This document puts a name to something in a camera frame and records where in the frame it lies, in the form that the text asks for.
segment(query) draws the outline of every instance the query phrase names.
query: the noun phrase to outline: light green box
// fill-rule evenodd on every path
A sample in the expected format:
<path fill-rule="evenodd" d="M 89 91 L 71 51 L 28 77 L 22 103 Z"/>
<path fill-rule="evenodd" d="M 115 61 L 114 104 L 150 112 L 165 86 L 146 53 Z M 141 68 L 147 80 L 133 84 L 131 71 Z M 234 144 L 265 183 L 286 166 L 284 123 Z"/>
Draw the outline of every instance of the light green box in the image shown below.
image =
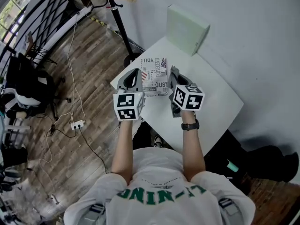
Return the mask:
<path fill-rule="evenodd" d="M 204 40 L 210 24 L 184 11 L 176 5 L 168 7 L 167 38 L 190 56 L 194 55 Z"/>

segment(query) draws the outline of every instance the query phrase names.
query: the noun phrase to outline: power strip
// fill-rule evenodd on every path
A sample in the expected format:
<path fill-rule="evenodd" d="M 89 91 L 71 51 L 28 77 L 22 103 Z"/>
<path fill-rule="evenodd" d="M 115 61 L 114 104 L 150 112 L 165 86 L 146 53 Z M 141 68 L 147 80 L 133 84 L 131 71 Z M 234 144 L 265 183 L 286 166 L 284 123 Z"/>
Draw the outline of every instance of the power strip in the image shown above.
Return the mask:
<path fill-rule="evenodd" d="M 71 125 L 72 130 L 76 130 L 76 129 L 79 129 L 79 128 L 82 128 L 82 127 L 83 127 L 83 121 L 82 120 L 74 122 Z"/>

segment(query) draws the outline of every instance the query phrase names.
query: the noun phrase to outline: hand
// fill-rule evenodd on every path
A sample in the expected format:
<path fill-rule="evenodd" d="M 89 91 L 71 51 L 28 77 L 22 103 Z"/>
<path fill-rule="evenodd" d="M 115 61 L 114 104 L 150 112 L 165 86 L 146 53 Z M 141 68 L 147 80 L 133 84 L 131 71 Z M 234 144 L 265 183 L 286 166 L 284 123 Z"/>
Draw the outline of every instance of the hand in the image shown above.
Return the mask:
<path fill-rule="evenodd" d="M 195 119 L 193 111 L 181 110 L 180 115 L 181 115 L 181 118 L 182 118 L 182 123 L 184 123 L 184 124 L 196 123 L 196 119 Z"/>

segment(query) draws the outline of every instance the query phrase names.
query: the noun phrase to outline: wristwatch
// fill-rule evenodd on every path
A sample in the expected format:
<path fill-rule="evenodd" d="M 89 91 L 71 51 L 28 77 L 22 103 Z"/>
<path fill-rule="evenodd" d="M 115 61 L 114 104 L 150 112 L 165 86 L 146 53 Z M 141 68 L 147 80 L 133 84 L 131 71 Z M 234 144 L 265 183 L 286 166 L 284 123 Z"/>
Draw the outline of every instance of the wristwatch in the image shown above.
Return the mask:
<path fill-rule="evenodd" d="M 192 124 L 181 124 L 181 128 L 182 130 L 186 130 L 186 131 L 189 131 L 189 130 L 193 130 L 193 129 L 199 129 L 199 122 L 197 119 L 196 120 L 196 123 L 192 123 Z"/>

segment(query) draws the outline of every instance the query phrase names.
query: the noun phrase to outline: shoe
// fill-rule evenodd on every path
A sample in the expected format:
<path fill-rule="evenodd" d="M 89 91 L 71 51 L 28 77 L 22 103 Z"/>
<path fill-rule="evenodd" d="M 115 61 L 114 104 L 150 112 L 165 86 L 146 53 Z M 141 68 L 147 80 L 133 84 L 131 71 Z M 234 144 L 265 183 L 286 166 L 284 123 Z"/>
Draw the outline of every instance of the shoe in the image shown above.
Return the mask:
<path fill-rule="evenodd" d="M 154 145 L 153 145 L 154 148 L 162 148 L 163 147 L 163 142 L 162 142 L 162 138 L 160 135 L 157 135 L 155 138 L 154 138 Z"/>

